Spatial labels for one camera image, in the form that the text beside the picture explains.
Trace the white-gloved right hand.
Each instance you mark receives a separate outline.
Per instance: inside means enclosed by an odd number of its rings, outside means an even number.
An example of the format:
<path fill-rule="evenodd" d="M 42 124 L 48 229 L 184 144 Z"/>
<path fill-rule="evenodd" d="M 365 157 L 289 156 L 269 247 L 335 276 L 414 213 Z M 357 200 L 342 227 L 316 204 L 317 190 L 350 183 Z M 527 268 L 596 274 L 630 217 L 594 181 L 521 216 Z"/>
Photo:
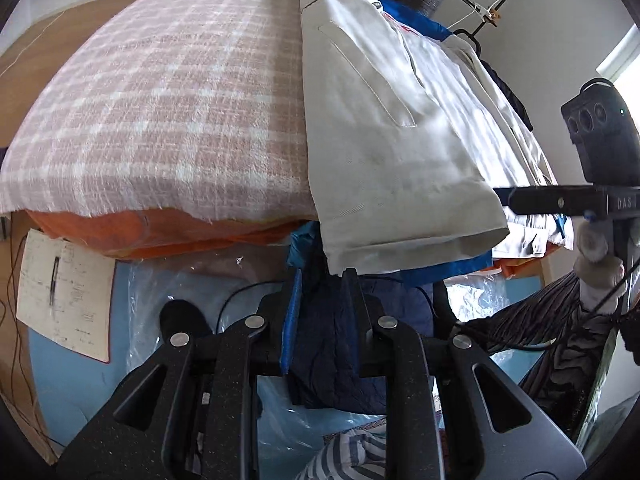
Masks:
<path fill-rule="evenodd" d="M 613 256 L 608 249 L 608 239 L 600 226 L 582 223 L 575 233 L 574 272 L 579 280 L 579 297 L 584 308 L 597 314 L 612 314 L 617 301 L 626 292 L 626 285 L 612 289 L 623 281 L 625 267 L 623 260 Z"/>

